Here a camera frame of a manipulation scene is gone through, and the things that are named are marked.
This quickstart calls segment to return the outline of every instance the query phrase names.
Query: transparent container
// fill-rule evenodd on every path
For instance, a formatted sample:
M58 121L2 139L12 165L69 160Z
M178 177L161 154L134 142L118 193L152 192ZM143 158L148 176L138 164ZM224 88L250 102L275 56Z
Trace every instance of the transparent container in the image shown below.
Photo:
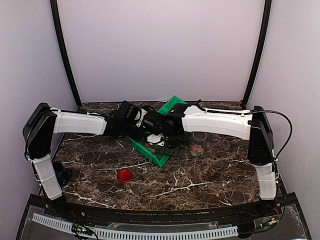
M200 157L205 153L207 145L207 133L195 131L190 139L189 152L192 156Z

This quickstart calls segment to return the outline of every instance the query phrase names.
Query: black metal bar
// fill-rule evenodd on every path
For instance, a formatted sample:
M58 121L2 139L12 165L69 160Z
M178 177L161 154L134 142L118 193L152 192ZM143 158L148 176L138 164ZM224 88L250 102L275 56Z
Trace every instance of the black metal bar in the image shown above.
M66 72L66 76L68 78L75 103L76 103L77 107L80 107L82 102L81 102L81 99L79 96L79 92L77 89L77 85L76 85L75 78L74 78L74 75L71 70L71 66L70 66L70 62L69 62L69 58L68 58L68 54L67 54L66 44L65 44L65 40L64 40L62 27L61 27L60 17L59 17L58 3L57 3L57 0L50 0L50 3L51 3L51 11L52 11L52 17L53 17L56 38L58 40L58 44L59 44L60 53L61 53L64 69Z
M248 84L245 89L243 99L240 101L240 105L243 109L245 109L247 107L247 104L248 104L248 101L250 98L250 94L251 94L252 89L254 87L255 79L257 76L261 55L262 55L262 52L264 49L267 29L268 29L268 23L269 23L270 11L271 11L271 3L272 3L272 0L265 0L265 2L264 2L264 10L263 10L263 16L262 16L262 22L261 22L260 35L259 35L258 44L256 46L252 69L251 69L250 77L249 77Z

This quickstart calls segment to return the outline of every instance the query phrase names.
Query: marble tabletop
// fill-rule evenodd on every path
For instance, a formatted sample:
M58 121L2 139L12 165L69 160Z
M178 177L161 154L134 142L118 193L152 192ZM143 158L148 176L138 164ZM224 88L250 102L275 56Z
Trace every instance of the marble tabletop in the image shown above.
M159 109L164 103L135 102ZM203 102L206 108L240 110L236 102ZM119 103L84 103L80 112L108 113ZM182 146L178 157L163 168L135 152L129 138L111 140L89 134L66 134L55 161L73 171L63 187L68 202L125 210L194 210L233 206L259 200L254 166L248 161L249 142L208 133L205 152L192 156ZM121 183L117 173L132 172Z

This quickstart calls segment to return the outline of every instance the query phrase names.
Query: red lid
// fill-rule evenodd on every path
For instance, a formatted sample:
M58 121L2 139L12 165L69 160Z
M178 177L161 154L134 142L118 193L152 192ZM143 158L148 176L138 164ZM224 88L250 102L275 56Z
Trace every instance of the red lid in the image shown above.
M117 178L121 183L125 184L125 183L130 182L130 180L132 178L132 173L127 169L123 169L118 172Z

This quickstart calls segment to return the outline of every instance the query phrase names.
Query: green box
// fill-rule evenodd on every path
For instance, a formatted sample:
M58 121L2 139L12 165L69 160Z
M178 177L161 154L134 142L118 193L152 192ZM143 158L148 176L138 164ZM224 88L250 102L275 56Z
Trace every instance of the green box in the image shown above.
M166 104L164 104L158 111L160 114L166 114L175 104L187 104L185 101L181 100L177 96L173 96ZM145 157L149 159L150 163L157 164L160 168L162 168L166 161L170 158L170 156L163 155L161 153L152 153L149 149L145 147L146 141L143 138L140 142L137 142L131 139L133 149L138 151ZM155 151L160 149L161 146L155 145Z

